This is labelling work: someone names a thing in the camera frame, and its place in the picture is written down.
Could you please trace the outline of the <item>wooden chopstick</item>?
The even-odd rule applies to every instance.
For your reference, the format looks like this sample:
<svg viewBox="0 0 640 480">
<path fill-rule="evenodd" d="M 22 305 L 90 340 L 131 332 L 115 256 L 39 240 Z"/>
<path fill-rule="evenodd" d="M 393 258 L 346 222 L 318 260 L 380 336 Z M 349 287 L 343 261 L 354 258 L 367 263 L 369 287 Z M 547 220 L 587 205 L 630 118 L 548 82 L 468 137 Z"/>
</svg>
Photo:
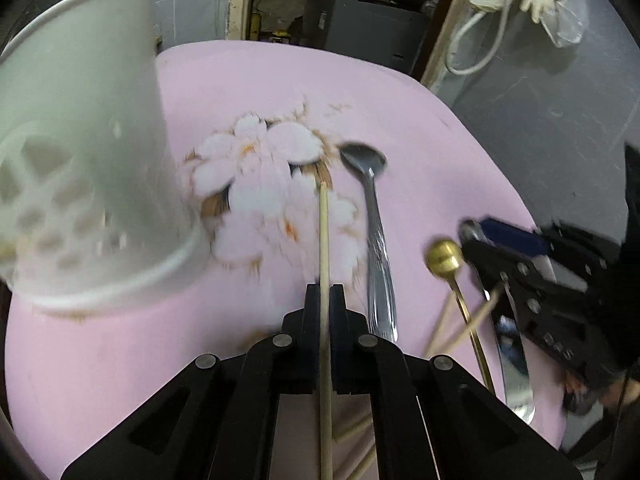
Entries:
<svg viewBox="0 0 640 480">
<path fill-rule="evenodd" d="M 319 443 L 320 479 L 333 479 L 332 378 L 330 336 L 329 196 L 326 182 L 319 188 Z"/>
<path fill-rule="evenodd" d="M 349 425 L 337 428 L 333 430 L 333 441 L 336 443 L 343 442 L 349 438 L 361 434 L 366 431 L 373 424 L 373 417 L 371 413 L 367 413 L 360 417 L 360 419 L 351 422 Z"/>
<path fill-rule="evenodd" d="M 440 340 L 442 339 L 442 334 L 446 332 L 449 318 L 452 315 L 452 312 L 454 312 L 454 307 L 456 306 L 456 304 L 456 296 L 454 296 L 453 292 L 450 292 L 447 296 L 444 306 L 442 307 L 442 310 L 440 311 L 440 315 L 434 327 L 434 330 L 432 330 L 430 340 L 428 341 L 428 344 L 423 352 L 423 356 L 425 359 L 429 359 L 431 356 L 434 356 Z"/>
<path fill-rule="evenodd" d="M 459 330 L 454 336 L 449 338 L 439 349 L 440 353 L 449 353 L 451 350 L 457 347 L 460 342 L 467 336 L 471 336 L 482 325 L 484 319 L 491 314 L 491 312 L 497 307 L 498 301 L 504 294 L 503 284 L 497 285 L 490 293 L 489 299 L 482 304 L 472 316 L 471 321 L 465 325 L 465 328 Z"/>
</svg>

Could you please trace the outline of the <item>gold brass spoon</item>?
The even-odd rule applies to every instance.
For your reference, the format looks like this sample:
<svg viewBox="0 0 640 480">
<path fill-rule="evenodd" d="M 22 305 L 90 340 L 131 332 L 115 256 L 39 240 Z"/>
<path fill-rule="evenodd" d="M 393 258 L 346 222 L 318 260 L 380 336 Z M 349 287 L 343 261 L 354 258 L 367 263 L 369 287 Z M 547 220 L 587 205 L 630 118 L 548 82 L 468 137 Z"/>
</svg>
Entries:
<svg viewBox="0 0 640 480">
<path fill-rule="evenodd" d="M 462 291 L 457 282 L 457 274 L 462 268 L 463 256 L 462 250 L 458 244 L 451 238 L 439 238 L 435 240 L 429 248 L 427 248 L 424 256 L 427 269 L 438 278 L 445 281 L 451 291 L 456 296 L 458 308 L 461 312 L 465 325 L 471 321 L 471 313 L 463 298 Z M 485 387 L 491 392 L 495 392 L 494 382 L 492 381 L 490 369 L 485 356 L 485 352 L 480 342 L 480 336 L 477 332 L 469 336 L 472 348 L 475 353 L 480 374 Z"/>
</svg>

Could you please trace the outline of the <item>steel spoon ornate handle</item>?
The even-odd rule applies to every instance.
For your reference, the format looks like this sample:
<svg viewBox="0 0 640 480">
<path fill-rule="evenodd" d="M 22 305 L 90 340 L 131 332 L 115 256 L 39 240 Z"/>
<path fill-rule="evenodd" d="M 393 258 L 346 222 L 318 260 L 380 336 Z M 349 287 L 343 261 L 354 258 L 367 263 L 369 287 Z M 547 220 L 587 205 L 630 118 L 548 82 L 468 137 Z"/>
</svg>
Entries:
<svg viewBox="0 0 640 480">
<path fill-rule="evenodd" d="M 378 209 L 375 178 L 384 171 L 386 157 L 363 143 L 345 143 L 340 156 L 347 169 L 359 180 L 367 213 L 367 300 L 372 334 L 398 341 L 395 289 L 390 270 L 383 222 Z"/>
</svg>

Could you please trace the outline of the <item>white plastic utensil holder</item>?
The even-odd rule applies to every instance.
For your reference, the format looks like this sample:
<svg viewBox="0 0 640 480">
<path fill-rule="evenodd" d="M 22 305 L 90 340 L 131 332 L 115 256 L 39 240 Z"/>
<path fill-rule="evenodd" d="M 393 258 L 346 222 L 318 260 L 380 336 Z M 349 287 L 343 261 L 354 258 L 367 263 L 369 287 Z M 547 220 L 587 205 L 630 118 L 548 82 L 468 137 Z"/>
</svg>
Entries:
<svg viewBox="0 0 640 480">
<path fill-rule="evenodd" d="M 1 55 L 1 277 L 50 315 L 154 304 L 209 254 L 160 102 L 153 0 L 63 0 Z"/>
</svg>

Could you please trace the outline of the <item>pink floral table mat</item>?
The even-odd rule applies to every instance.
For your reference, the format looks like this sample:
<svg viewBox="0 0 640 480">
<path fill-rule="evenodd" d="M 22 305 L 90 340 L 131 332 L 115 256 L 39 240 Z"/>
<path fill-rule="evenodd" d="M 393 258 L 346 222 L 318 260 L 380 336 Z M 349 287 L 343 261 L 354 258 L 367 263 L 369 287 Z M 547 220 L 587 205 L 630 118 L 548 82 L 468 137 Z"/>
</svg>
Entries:
<svg viewBox="0 0 640 480">
<path fill-rule="evenodd" d="M 380 196 L 408 351 L 444 296 L 420 266 L 424 238 L 483 207 L 525 217 L 454 116 L 404 76 L 333 54 L 214 42 L 172 49 L 158 67 L 190 196 L 229 207 L 207 219 L 212 260 L 178 297 L 82 322 L 13 308 L 10 413 L 53 479 L 78 476 L 81 453 L 188 359 L 233 356 L 302 303 L 318 271 L 317 193 L 303 164 L 323 164 L 342 136 L 388 157 Z"/>
</svg>

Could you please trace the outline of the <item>dark grey cabinet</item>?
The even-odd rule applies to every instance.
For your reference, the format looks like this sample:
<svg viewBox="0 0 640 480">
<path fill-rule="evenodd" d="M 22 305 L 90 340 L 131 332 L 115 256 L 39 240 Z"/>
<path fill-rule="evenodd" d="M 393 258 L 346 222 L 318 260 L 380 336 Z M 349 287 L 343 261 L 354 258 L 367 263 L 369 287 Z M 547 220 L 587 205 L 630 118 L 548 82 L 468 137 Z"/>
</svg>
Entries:
<svg viewBox="0 0 640 480">
<path fill-rule="evenodd" d="M 372 0 L 307 0 L 300 43 L 408 74 L 430 19 Z"/>
</svg>

